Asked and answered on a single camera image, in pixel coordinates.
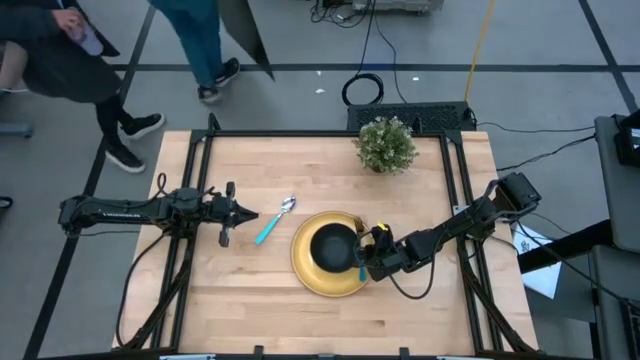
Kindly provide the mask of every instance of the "gold plate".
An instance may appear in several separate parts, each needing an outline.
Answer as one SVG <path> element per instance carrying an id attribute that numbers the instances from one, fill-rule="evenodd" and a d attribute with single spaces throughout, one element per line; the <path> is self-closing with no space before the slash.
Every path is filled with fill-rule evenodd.
<path id="1" fill-rule="evenodd" d="M 298 279 L 309 290 L 324 296 L 341 297 L 360 290 L 367 281 L 360 281 L 360 269 L 351 268 L 342 273 L 330 273 L 322 270 L 311 257 L 311 239 L 321 227 L 328 224 L 342 224 L 355 233 L 355 216 L 342 211 L 326 211 L 307 219 L 293 237 L 291 243 L 291 264 Z M 371 235 L 362 241 L 373 244 Z"/>

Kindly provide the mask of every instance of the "silver spoon head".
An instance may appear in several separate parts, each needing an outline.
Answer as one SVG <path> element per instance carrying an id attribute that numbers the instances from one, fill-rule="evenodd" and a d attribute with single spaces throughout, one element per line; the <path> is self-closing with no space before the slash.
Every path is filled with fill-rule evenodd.
<path id="1" fill-rule="evenodd" d="M 296 206 L 296 197 L 291 195 L 291 197 L 288 197 L 282 201 L 282 207 L 280 208 L 280 210 L 282 212 L 289 212 L 293 210 L 294 206 Z"/>

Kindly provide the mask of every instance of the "yellow cable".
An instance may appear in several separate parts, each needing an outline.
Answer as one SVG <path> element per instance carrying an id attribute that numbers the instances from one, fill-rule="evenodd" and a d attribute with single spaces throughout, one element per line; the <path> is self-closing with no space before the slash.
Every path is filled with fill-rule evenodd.
<path id="1" fill-rule="evenodd" d="M 471 92 L 471 83 L 473 83 L 473 72 L 476 69 L 476 63 L 478 62 L 478 57 L 480 57 L 480 49 L 482 48 L 482 43 L 484 43 L 484 35 L 487 32 L 487 28 L 489 27 L 489 22 L 491 21 L 491 16 L 493 15 L 493 6 L 496 4 L 496 0 L 491 0 L 489 2 L 489 9 L 487 10 L 487 15 L 484 17 L 484 23 L 482 24 L 482 30 L 480 30 L 480 39 L 478 39 L 478 45 L 476 45 L 476 52 L 473 54 L 473 62 L 471 63 L 471 70 L 469 71 L 469 78 L 467 79 L 467 88 L 464 91 L 464 101 L 469 102 L 469 92 Z"/>

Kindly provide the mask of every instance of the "black pants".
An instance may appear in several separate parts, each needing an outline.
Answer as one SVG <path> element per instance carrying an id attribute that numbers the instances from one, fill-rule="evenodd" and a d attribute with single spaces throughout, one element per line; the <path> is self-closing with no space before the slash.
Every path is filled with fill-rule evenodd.
<path id="1" fill-rule="evenodd" d="M 118 122 L 123 127 L 133 124 L 134 120 L 129 113 L 124 111 L 120 97 L 113 95 L 107 100 L 96 103 L 96 114 L 98 116 L 98 124 L 102 130 L 108 146 L 124 146 L 118 136 Z"/>

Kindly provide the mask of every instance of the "black bowl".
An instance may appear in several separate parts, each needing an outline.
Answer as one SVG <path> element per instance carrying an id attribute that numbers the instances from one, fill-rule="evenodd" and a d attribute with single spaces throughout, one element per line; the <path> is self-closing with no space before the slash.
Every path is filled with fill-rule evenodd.
<path id="1" fill-rule="evenodd" d="M 341 273 L 355 264 L 353 247 L 357 234 L 342 224 L 327 224 L 311 238 L 311 257 L 324 271 Z"/>

